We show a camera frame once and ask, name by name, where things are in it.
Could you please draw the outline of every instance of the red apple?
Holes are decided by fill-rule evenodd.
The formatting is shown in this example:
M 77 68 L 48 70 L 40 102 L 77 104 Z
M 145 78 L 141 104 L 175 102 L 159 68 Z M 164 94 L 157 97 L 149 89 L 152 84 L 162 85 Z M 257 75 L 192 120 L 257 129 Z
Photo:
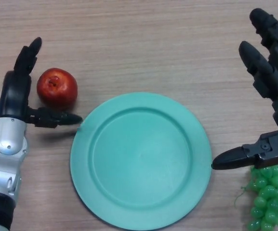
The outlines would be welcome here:
M 37 94 L 41 101 L 55 110 L 72 107 L 78 96 L 75 78 L 59 68 L 46 70 L 37 82 Z

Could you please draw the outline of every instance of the green grapes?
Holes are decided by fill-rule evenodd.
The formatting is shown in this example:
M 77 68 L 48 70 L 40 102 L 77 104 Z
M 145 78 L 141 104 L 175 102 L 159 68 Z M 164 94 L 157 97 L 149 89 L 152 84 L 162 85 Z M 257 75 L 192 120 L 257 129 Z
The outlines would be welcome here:
M 253 218 L 262 218 L 264 217 L 264 210 L 257 208 L 257 207 L 253 207 L 250 211 L 250 214 Z
M 253 222 L 249 223 L 247 228 L 249 231 L 257 231 L 261 227 L 261 219 L 254 220 Z
M 267 200 L 265 200 L 263 197 L 256 197 L 254 200 L 254 206 L 257 208 L 266 208 L 267 206 Z
M 257 193 L 250 214 L 249 231 L 273 231 L 278 226 L 278 166 L 251 169 L 248 189 Z

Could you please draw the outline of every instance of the teal plate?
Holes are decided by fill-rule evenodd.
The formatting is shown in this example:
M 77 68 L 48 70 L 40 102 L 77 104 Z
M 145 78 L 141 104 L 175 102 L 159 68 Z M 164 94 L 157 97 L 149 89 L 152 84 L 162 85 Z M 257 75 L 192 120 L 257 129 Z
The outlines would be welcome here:
M 196 117 L 158 94 L 130 93 L 92 111 L 74 138 L 70 171 L 83 203 L 105 222 L 153 230 L 203 196 L 212 153 Z

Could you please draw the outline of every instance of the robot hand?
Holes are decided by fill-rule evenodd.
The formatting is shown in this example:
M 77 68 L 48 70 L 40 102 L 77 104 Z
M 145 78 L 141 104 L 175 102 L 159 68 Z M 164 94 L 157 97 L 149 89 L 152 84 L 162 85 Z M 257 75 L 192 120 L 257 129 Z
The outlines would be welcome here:
M 261 44 L 269 50 L 268 61 L 248 42 L 239 47 L 240 57 L 253 76 L 253 86 L 263 98 L 269 98 L 275 110 L 273 118 L 278 126 L 278 20 L 262 9 L 254 9 L 250 20 Z M 254 165 L 263 168 L 278 164 L 278 131 L 262 134 L 255 144 L 245 144 L 217 156 L 212 168 L 233 169 Z
M 28 106 L 31 87 L 30 73 L 41 48 L 41 38 L 24 46 L 13 71 L 6 73 L 0 96 L 0 231 L 8 231 L 13 221 L 21 174 L 20 167 L 28 154 L 25 138 L 27 123 L 36 127 L 55 128 L 78 124 L 82 118 L 75 114 L 54 112 L 48 108 Z

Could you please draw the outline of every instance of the wood grain surface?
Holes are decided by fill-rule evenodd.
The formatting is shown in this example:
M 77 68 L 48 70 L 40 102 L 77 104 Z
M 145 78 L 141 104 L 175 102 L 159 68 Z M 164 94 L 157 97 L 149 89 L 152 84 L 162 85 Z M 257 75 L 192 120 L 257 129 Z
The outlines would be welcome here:
M 277 130 L 271 102 L 252 87 L 238 46 L 262 53 L 249 21 L 260 7 L 278 19 L 275 0 L 0 0 L 0 90 L 23 45 L 42 37 L 32 72 L 30 104 L 40 105 L 36 82 L 59 67 L 79 84 L 74 112 L 86 117 L 111 97 L 133 91 L 169 96 L 201 121 L 216 157 Z M 69 155 L 76 126 L 28 126 L 30 153 L 13 231 L 111 231 L 83 206 L 73 188 Z M 248 168 L 214 171 L 199 205 L 168 231 L 244 231 L 252 196 L 237 202 Z

